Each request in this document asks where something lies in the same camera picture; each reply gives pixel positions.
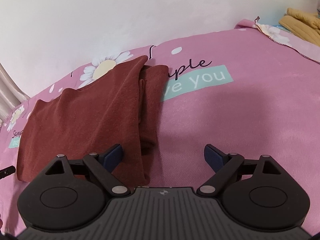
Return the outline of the cream floral satin curtain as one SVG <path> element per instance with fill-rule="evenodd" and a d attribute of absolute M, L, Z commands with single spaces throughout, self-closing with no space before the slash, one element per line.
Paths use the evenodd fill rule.
<path fill-rule="evenodd" d="M 29 100 L 27 96 L 13 81 L 0 64 L 0 116 L 4 122 L 9 113 L 22 102 Z"/>

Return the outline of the pink floral bed sheet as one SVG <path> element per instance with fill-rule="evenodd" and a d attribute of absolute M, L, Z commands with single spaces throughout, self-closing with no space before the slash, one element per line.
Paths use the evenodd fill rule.
<path fill-rule="evenodd" d="M 247 158 L 271 155 L 310 197 L 319 231 L 319 48 L 277 27 L 195 35 L 124 52 L 169 67 L 147 186 L 199 186 L 213 174 L 212 144 Z"/>

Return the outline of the dark red knit sweater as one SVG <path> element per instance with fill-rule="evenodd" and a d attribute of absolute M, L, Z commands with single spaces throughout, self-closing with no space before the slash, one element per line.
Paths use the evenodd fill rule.
<path fill-rule="evenodd" d="M 37 101 L 20 139 L 17 178 L 32 181 L 58 154 L 81 159 L 120 144 L 124 157 L 114 175 L 128 187 L 148 184 L 169 69 L 147 60 L 121 63 L 85 87 Z"/>

